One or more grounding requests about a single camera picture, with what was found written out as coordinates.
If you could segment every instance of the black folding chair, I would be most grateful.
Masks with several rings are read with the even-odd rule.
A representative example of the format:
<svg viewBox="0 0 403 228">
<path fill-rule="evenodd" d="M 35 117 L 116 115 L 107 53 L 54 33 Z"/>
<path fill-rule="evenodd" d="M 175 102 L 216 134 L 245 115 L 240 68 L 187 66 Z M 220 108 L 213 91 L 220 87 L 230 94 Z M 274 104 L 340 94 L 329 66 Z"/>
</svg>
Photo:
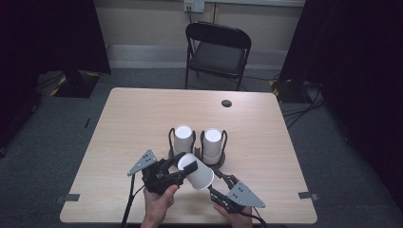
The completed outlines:
<svg viewBox="0 0 403 228">
<path fill-rule="evenodd" d="M 189 69 L 224 78 L 238 79 L 240 90 L 243 71 L 252 46 L 250 37 L 241 29 L 208 22 L 195 22 L 186 27 L 187 61 L 185 86 Z"/>
</svg>

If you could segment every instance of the chair backrest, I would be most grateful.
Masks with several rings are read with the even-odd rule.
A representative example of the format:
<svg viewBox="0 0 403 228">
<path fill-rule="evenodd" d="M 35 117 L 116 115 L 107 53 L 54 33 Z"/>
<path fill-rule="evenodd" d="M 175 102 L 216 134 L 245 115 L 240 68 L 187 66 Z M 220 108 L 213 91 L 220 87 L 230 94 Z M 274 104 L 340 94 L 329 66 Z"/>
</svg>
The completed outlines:
<svg viewBox="0 0 403 228">
<path fill-rule="evenodd" d="M 250 37 L 239 28 L 231 28 L 209 22 L 195 22 L 186 27 L 186 38 L 231 48 L 250 49 Z"/>
</svg>

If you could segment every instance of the gray carpet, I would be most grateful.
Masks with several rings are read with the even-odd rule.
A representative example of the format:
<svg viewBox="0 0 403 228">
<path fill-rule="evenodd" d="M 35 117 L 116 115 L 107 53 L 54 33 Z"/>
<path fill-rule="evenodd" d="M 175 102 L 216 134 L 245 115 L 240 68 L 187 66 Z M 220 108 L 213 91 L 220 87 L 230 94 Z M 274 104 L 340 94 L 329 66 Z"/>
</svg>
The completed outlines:
<svg viewBox="0 0 403 228">
<path fill-rule="evenodd" d="M 248 69 L 243 89 L 271 92 L 267 81 L 278 70 Z M 50 72 L 42 81 L 57 75 Z M 0 160 L 0 227 L 119 227 L 119 224 L 64 224 L 63 205 L 54 203 L 68 193 L 110 89 L 122 87 L 183 88 L 183 68 L 113 69 L 103 75 L 88 99 L 44 95 L 35 113 L 13 137 L 7 156 Z M 201 89 L 234 90 L 226 79 L 192 76 L 190 84 Z M 307 104 L 281 104 L 287 110 Z M 397 209 L 374 170 L 344 140 L 341 124 L 322 106 L 301 117 L 290 136 L 308 188 L 318 193 L 314 202 L 318 221 L 312 226 L 287 227 L 403 227 Z"/>
</svg>

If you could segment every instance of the chair seat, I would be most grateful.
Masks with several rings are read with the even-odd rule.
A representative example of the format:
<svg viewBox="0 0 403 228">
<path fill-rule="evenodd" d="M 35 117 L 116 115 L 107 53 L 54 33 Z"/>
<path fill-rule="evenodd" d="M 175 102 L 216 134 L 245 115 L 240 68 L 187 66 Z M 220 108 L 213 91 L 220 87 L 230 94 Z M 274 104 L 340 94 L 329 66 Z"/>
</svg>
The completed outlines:
<svg viewBox="0 0 403 228">
<path fill-rule="evenodd" d="M 232 75 L 232 77 L 231 75 L 226 77 L 238 78 L 242 70 L 244 55 L 244 49 L 200 42 L 189 66 L 195 70 L 205 69 L 205 71 Z"/>
</svg>

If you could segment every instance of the wall outlet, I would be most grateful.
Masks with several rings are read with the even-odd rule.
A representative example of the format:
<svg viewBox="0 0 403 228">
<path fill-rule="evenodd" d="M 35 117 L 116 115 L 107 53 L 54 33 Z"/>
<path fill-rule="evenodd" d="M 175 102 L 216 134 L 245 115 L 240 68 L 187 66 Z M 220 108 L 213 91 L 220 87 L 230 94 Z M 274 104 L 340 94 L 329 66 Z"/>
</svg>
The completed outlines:
<svg viewBox="0 0 403 228">
<path fill-rule="evenodd" d="M 204 12 L 204 1 L 183 1 L 183 11 Z"/>
<path fill-rule="evenodd" d="M 195 11 L 195 1 L 184 0 L 183 1 L 183 11 Z"/>
<path fill-rule="evenodd" d="M 204 2 L 195 1 L 195 12 L 204 12 Z"/>
</svg>

